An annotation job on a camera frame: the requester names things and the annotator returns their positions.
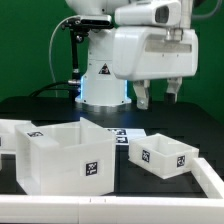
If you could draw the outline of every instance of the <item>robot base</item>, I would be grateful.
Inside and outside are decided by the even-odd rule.
[[[84,111],[94,112],[94,113],[116,113],[120,111],[129,111],[131,110],[131,100],[128,99],[127,102],[117,106],[97,106],[97,105],[90,105],[82,102],[78,102],[76,100],[75,107]]]

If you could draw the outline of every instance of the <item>table surface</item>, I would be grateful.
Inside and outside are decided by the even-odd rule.
[[[80,111],[65,98],[12,97],[0,103],[1,119],[31,120],[35,125],[79,121],[84,117],[105,128],[144,129],[147,135],[160,133],[199,148],[224,180],[224,126],[199,106],[191,103],[165,105],[153,102],[148,111],[98,114]],[[1,194],[25,194],[16,182],[15,156],[2,155]],[[117,196],[206,197],[188,172],[163,180],[128,161],[128,147],[117,146],[115,191]]]

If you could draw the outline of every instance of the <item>green wall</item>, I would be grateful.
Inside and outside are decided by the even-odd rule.
[[[207,0],[194,13],[214,8]],[[48,47],[56,25],[73,13],[64,0],[0,0],[0,100],[26,96],[52,83]],[[199,67],[193,78],[185,78],[179,101],[193,102],[224,123],[224,4],[215,17],[194,21],[199,37]],[[86,45],[80,47],[80,66],[86,69]],[[68,31],[59,31],[53,45],[57,81],[71,76]],[[153,100],[163,100],[166,80],[152,81]],[[135,98],[131,84],[129,95]]]

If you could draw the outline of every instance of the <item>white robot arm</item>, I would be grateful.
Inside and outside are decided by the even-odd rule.
[[[108,17],[103,15],[115,13],[115,22],[119,25],[118,29],[111,32],[97,34],[95,29],[90,34],[89,60],[92,61],[89,61],[89,65],[95,63],[91,71],[92,76],[95,71],[95,78],[90,77],[88,72],[84,76],[86,83],[83,87],[89,89],[84,90],[84,98],[92,98],[88,99],[88,102],[92,101],[90,104],[94,106],[114,107],[119,105],[119,102],[128,103],[126,97],[117,96],[117,101],[109,97],[113,103],[108,104],[108,96],[104,94],[104,99],[100,100],[100,95],[102,88],[105,88],[102,79],[105,79],[105,83],[109,80],[107,92],[122,92],[123,95],[125,87],[121,81],[130,80],[134,81],[137,106],[147,109],[149,80],[167,78],[166,97],[176,102],[182,77],[193,76],[197,69],[198,40],[194,30],[190,29],[193,1],[66,0],[67,4],[81,15],[81,23],[105,22]],[[120,81],[115,81],[112,76],[99,78],[98,70],[102,70],[103,66],[110,71],[110,75],[114,75],[115,79]]]

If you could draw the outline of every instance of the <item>white box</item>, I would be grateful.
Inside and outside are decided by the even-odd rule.
[[[31,123],[23,120],[0,119],[0,153],[16,153],[15,126],[19,124]]]
[[[224,199],[224,182],[204,158],[193,159],[191,172],[208,198]]]
[[[29,195],[103,195],[114,191],[115,135],[80,122],[16,126],[17,181]]]
[[[79,224],[117,224],[117,197],[79,197]]]
[[[130,140],[129,160],[166,179],[191,171],[199,150],[161,134]]]

